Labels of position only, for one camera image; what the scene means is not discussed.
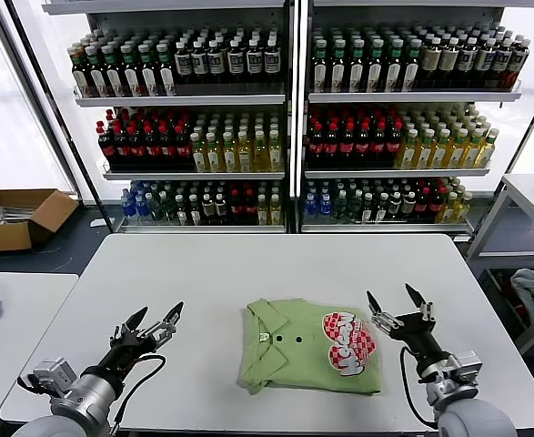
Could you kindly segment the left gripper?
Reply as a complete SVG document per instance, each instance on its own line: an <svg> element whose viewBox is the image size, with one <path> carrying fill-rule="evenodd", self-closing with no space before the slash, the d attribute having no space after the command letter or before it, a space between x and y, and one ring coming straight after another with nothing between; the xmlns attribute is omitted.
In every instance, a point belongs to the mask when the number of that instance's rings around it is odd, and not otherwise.
<svg viewBox="0 0 534 437"><path fill-rule="evenodd" d="M145 306L133 313L128 319L116 326L110 338L110 351L106 354L108 370L127 370L139 358L156 352L176 333L176 325L180 320L184 302L179 301L167 315L156 322L151 328L139 330L148 307Z"/></svg>

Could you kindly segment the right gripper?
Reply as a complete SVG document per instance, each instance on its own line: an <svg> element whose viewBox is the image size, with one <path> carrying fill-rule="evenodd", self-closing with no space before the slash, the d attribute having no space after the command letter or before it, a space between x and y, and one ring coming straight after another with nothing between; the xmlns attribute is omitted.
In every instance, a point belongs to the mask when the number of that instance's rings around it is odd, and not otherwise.
<svg viewBox="0 0 534 437"><path fill-rule="evenodd" d="M419 312L394 317L381 309L368 290L368 306L372 323L391 339L403 341L416 358L417 364L434 364L445 360L447 353L432 335L436 325L433 302L426 301L410 284L406 283L405 288Z"/></svg>

